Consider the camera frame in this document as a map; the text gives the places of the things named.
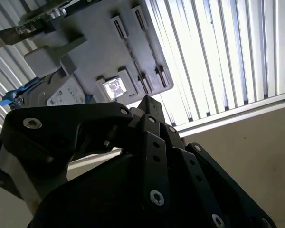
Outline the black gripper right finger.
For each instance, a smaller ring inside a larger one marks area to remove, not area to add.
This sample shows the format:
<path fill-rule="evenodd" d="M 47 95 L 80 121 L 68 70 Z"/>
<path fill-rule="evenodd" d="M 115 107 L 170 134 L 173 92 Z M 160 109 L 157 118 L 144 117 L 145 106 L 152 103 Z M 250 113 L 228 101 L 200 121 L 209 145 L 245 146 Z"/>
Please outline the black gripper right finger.
<path fill-rule="evenodd" d="M 274 228 L 274 221 L 197 143 L 184 145 L 154 101 L 171 176 L 171 204 L 197 228 Z"/>

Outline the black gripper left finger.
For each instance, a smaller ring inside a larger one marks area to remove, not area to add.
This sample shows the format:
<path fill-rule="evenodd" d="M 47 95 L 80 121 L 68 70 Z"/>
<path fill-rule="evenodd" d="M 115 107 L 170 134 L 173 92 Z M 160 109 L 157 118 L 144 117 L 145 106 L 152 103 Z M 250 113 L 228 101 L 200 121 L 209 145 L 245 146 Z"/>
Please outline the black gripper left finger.
<path fill-rule="evenodd" d="M 5 118 L 0 133 L 0 186 L 35 214 L 56 188 L 67 183 L 70 162 L 122 149 L 144 177 L 167 172 L 161 104 L 145 96 L 138 108 L 121 103 L 21 108 Z"/>

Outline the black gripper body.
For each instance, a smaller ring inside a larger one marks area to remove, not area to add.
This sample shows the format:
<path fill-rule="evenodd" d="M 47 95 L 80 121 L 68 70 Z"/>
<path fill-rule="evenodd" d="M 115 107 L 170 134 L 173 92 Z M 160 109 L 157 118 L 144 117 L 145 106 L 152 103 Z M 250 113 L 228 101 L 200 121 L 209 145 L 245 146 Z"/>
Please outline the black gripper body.
<path fill-rule="evenodd" d="M 209 228 L 162 155 L 120 155 L 51 192 L 32 228 Z"/>

